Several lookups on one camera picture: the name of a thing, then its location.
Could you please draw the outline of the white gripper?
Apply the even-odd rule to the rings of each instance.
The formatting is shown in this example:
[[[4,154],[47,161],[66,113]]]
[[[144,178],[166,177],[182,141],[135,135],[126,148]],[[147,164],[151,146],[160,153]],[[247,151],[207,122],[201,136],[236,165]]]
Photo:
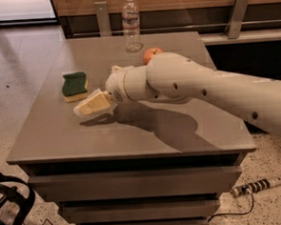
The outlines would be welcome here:
[[[100,89],[92,92],[73,108],[73,112],[80,117],[97,117],[104,113],[112,114],[117,104],[131,103],[132,99],[127,94],[125,78],[131,67],[112,66],[110,76],[106,82],[106,90]]]

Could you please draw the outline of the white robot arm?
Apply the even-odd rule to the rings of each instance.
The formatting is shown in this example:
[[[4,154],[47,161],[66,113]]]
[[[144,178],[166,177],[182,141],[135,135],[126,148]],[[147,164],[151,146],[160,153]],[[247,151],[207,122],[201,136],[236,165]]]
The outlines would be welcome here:
[[[73,112],[96,118],[112,113],[118,104],[178,103],[189,98],[281,137],[281,80],[209,69],[172,52],[154,56],[145,66],[113,66],[106,88],[90,93]]]

